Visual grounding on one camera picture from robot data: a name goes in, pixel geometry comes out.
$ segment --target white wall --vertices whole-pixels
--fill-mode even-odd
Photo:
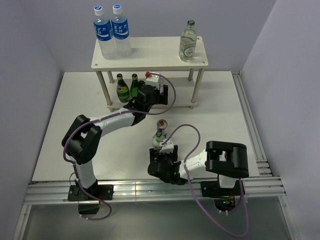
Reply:
[[[277,0],[242,80],[303,239],[320,236],[320,1]]]
[[[209,67],[241,70],[276,0],[20,0],[65,72],[91,71],[93,7],[122,4],[132,37],[179,36],[195,20]]]
[[[12,239],[61,73],[18,0],[0,1],[0,238]]]

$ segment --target plastic water bottle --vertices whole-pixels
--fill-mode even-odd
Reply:
[[[94,14],[96,18],[93,21],[93,25],[102,56],[105,59],[114,59],[117,56],[117,48],[110,20],[105,15],[102,6],[95,6]]]
[[[132,54],[132,48],[129,37],[128,19],[122,13],[122,7],[119,4],[113,6],[114,16],[111,19],[115,44],[119,55],[128,57]]]

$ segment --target clear glass bottle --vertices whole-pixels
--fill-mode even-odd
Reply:
[[[187,28],[183,30],[180,38],[179,57],[182,61],[189,61],[195,54],[197,44],[197,33],[195,21],[189,20]]]
[[[113,13],[114,16],[111,19],[111,23],[116,48],[120,56],[129,57],[132,54],[132,48],[130,44],[128,19],[122,13],[122,7],[120,4],[113,6]]]
[[[117,56],[117,48],[110,20],[105,15],[102,6],[94,7],[94,15],[93,25],[102,56],[105,59],[114,59]]]

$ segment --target green glass bottle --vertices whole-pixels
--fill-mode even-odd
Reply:
[[[124,81],[121,73],[117,74],[116,78],[118,79],[116,94],[118,95],[118,98],[122,103],[127,103],[130,99],[129,87]]]
[[[138,94],[138,75],[137,74],[132,74],[132,83],[130,86],[130,94],[131,97],[136,97]]]

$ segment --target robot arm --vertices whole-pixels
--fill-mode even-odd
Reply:
[[[149,175],[165,183],[185,184],[187,173],[178,161],[178,146],[172,147],[171,141],[161,145],[163,146],[161,150],[150,149]],[[238,179],[249,177],[247,147],[240,143],[208,141],[206,148],[198,155],[189,158],[185,165],[191,180],[205,172],[218,174],[218,187],[221,189],[232,189]]]
[[[127,105],[116,112],[127,110],[140,112],[126,112],[118,116],[91,123],[78,131],[67,146],[66,153],[75,161],[79,180],[85,190],[96,195],[98,181],[94,175],[92,159],[95,156],[100,138],[117,129],[130,127],[141,122],[155,104],[168,104],[168,86],[160,84],[160,78],[147,72],[146,82],[140,81],[137,96],[132,98]],[[67,131],[62,140],[64,147],[71,134],[81,125],[102,117],[85,117],[79,115]]]

